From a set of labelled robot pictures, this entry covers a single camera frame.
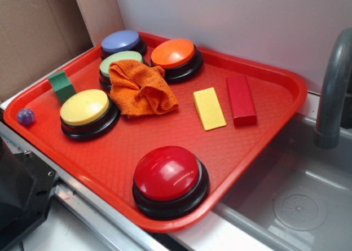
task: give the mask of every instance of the yellow block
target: yellow block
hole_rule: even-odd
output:
[[[225,117],[213,87],[194,92],[193,96],[204,130],[226,126]]]

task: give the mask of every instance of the sink drain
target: sink drain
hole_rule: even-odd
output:
[[[284,191],[275,199],[274,213],[284,225],[294,230],[308,231],[323,224],[327,210],[320,196],[297,188]]]

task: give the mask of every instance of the small ball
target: small ball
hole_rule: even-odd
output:
[[[17,113],[17,120],[23,126],[29,126],[35,120],[34,112],[31,109],[25,108]]]

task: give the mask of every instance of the stainless steel sink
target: stainless steel sink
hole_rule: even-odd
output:
[[[296,114],[213,211],[274,250],[352,250],[352,134],[325,150],[314,126]]]

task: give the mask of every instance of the green block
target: green block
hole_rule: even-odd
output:
[[[59,71],[50,75],[48,79],[61,104],[65,103],[67,99],[76,94],[76,90],[70,80],[68,80],[65,71]]]

